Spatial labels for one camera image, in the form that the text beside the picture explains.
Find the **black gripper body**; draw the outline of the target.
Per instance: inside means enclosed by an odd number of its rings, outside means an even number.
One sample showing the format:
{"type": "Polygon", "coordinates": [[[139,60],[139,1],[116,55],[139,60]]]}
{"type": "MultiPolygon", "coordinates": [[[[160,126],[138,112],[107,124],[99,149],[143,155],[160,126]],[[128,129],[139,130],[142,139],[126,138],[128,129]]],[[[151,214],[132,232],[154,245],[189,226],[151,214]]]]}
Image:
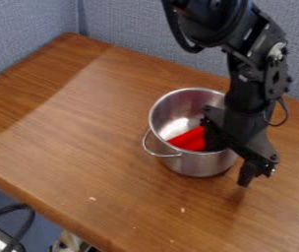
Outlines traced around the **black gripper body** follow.
{"type": "Polygon", "coordinates": [[[242,112],[206,105],[202,108],[205,121],[210,120],[222,133],[226,149],[233,150],[257,166],[257,175],[271,177],[279,162],[277,150],[267,138],[265,112],[242,112]]]}

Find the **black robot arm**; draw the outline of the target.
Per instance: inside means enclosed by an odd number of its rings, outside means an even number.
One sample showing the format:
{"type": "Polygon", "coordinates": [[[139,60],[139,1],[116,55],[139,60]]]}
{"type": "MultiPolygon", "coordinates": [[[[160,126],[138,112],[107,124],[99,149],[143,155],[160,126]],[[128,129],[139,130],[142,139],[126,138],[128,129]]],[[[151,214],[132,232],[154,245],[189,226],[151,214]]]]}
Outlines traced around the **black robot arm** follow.
{"type": "Polygon", "coordinates": [[[254,0],[162,0],[182,49],[198,53],[221,47],[227,55],[230,89],[225,107],[202,108],[206,147],[233,150],[245,160],[238,185],[270,177],[279,163],[267,129],[293,82],[287,74],[286,33],[254,0]]]}

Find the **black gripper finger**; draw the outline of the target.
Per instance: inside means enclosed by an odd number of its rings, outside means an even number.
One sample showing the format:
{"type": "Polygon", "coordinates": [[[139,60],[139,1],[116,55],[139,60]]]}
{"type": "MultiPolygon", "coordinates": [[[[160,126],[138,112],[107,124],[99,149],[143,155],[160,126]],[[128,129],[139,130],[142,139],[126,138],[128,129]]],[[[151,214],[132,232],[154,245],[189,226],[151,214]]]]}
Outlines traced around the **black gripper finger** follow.
{"type": "Polygon", "coordinates": [[[257,166],[253,162],[245,161],[238,177],[238,185],[247,188],[257,175],[257,166]]]}
{"type": "Polygon", "coordinates": [[[223,142],[222,133],[215,124],[210,121],[205,121],[205,148],[209,152],[221,152],[226,149],[226,143],[223,142]]]}

